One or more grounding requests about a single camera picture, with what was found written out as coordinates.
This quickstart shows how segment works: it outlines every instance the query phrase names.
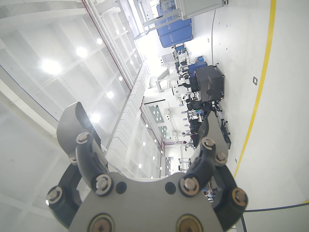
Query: floor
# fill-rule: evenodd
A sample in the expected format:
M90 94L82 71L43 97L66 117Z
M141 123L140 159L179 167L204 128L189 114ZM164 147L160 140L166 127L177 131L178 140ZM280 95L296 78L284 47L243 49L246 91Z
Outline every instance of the floor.
M308 0L276 1L265 83L245 148L272 32L268 34L271 0L229 0L215 15L195 17L194 40L188 43L191 57L202 54L208 64L219 63L226 76L221 104L232 140L228 167L235 174L239 165L235 180L249 196L248 209L309 199L309 113L305 108L309 102L309 5ZM202 49L196 47L199 41L203 41Z

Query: screw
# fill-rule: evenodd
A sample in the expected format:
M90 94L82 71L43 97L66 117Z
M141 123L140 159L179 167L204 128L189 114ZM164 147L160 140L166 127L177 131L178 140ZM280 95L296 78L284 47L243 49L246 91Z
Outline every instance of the screw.
M115 224L108 214L99 214L89 224L89 232L111 232L114 231Z
M238 190L235 193L235 198L239 202L244 202L246 200L246 193L243 192L243 191Z
M49 194L47 194L46 199L49 203L57 203L62 196L62 189L61 187L57 186L53 189Z
M106 178L101 178L97 181L96 183L96 188L98 190L104 190L107 187L107 179Z
M200 221L192 215L182 216L176 225L177 232L202 232Z
M47 195L47 200L54 201L59 196L59 192L54 189Z
M203 138L202 143L204 147L208 150L212 150L213 149L212 147L215 145L214 140L207 138L207 137Z
M184 186L188 190L194 190L195 187L196 187L195 182L191 178L187 178L187 179L184 180Z
M226 156L224 155L224 153L218 153L217 156L216 156L216 159L218 161L225 161L226 160Z
M70 162L71 162L72 164L77 163L76 157L75 157L75 156L70 157Z
M83 144L83 143L86 143L87 142L87 136L89 135L88 132L83 132L83 133L80 133L77 137L76 137L76 142L78 144Z

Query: white beam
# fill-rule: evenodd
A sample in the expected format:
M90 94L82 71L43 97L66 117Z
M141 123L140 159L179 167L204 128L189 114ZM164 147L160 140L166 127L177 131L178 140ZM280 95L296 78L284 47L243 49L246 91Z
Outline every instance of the white beam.
M84 15L86 13L87 13L86 9L82 8L82 9L41 11L41 12L16 15L0 19L0 31L15 29L17 27L30 23L43 22L47 20L56 20L69 16Z

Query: ceiling light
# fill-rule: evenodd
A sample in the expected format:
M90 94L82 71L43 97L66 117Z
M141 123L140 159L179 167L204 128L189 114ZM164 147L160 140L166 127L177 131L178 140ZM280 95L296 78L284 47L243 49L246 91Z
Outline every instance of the ceiling light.
M76 54L81 58L84 58L87 55L87 50L82 47L79 47L76 49Z
M100 115L97 114L97 113L94 113L90 117L90 121L93 122L93 123L98 123L99 120L100 120Z
M110 91L106 95L108 98L112 98L114 96L114 93Z
M42 69L47 72L47 73L50 73L50 74L59 74L60 71L61 71L61 66L55 62L55 61L52 61L52 60L44 60L43 61L43 65L42 65Z

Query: chair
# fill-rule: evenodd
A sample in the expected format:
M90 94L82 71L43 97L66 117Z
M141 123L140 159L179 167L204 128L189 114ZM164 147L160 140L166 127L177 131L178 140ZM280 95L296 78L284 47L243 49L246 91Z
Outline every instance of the chair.
M203 108L203 105L201 104L200 101L191 101L190 103L187 104L187 108L189 111L200 110Z

